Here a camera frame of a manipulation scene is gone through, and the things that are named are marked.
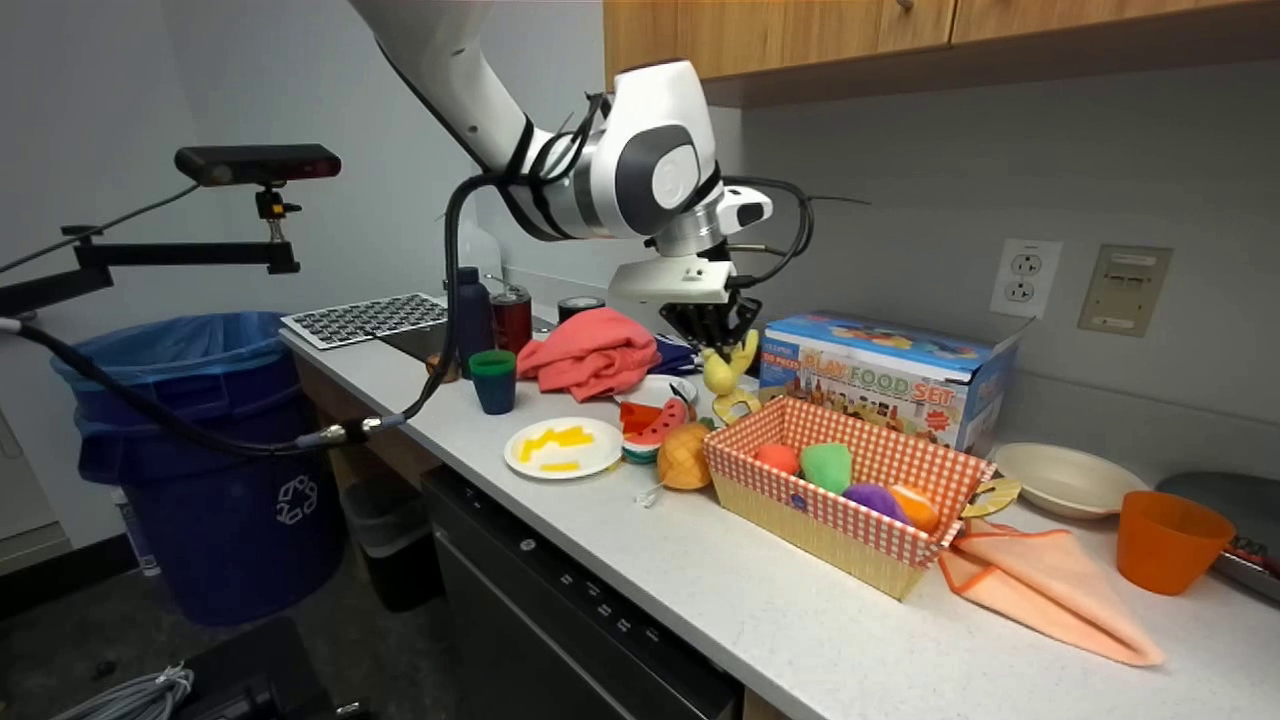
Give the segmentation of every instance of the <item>wooden cabinet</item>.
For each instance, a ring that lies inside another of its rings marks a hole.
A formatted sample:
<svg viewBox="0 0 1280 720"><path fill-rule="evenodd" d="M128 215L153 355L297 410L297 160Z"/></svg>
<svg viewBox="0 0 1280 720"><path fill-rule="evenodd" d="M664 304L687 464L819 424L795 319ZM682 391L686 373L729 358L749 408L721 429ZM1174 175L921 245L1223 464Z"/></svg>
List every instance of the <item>wooden cabinet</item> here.
<svg viewBox="0 0 1280 720"><path fill-rule="evenodd" d="M711 103L1275 59L1280 0L606 0L610 77L687 54Z"/></svg>

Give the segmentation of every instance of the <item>dishwasher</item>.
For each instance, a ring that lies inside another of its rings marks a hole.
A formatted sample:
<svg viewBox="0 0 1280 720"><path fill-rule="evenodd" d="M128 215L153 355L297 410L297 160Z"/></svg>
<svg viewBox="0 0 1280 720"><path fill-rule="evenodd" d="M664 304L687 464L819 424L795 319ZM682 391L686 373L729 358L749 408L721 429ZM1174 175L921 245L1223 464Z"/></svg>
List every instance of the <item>dishwasher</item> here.
<svg viewBox="0 0 1280 720"><path fill-rule="evenodd" d="M729 720L740 682L465 474L425 482L477 720Z"/></svg>

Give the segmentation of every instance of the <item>towel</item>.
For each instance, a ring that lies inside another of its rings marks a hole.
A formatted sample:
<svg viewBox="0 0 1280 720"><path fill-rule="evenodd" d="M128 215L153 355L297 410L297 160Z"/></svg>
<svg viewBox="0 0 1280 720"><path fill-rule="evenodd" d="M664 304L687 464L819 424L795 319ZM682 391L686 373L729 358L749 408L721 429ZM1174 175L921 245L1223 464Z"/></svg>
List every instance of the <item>towel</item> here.
<svg viewBox="0 0 1280 720"><path fill-rule="evenodd" d="M515 373L546 391L596 398L634 391L656 358L661 353L645 325L612 309L591 309L569 317L549 338L530 338Z"/></svg>
<svg viewBox="0 0 1280 720"><path fill-rule="evenodd" d="M1117 603L1109 576L1067 526L970 523L941 557L958 597L1117 663L1155 669L1165 651Z"/></svg>

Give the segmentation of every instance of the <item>orange basket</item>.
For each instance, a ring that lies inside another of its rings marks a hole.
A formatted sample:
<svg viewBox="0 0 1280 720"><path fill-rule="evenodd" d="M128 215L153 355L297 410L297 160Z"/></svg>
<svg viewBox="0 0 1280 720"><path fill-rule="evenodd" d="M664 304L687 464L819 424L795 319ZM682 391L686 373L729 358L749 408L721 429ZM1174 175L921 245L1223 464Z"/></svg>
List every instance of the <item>orange basket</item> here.
<svg viewBox="0 0 1280 720"><path fill-rule="evenodd" d="M867 513L838 493L804 482L802 474L757 464L757 446L779 440L794 446L850 444L860 482L908 482L926 493L941 523L921 530L891 515ZM904 601L930 562L954 544L960 506L993 474L993 464L916 437L900 437L830 408L779 394L757 416L708 437L708 466L717 501L804 548L809 557Z"/></svg>

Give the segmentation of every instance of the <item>red cloth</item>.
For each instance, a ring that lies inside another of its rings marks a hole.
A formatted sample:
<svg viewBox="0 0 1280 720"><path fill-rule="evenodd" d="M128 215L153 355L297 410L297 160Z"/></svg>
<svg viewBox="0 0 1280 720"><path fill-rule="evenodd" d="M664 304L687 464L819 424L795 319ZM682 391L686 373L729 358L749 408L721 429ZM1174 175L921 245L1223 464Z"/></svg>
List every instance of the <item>red cloth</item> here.
<svg viewBox="0 0 1280 720"><path fill-rule="evenodd" d="M661 353L645 325L612 309L591 309L569 317L549 338L530 338L515 373L546 391L596 398L634 391L656 358Z"/></svg>

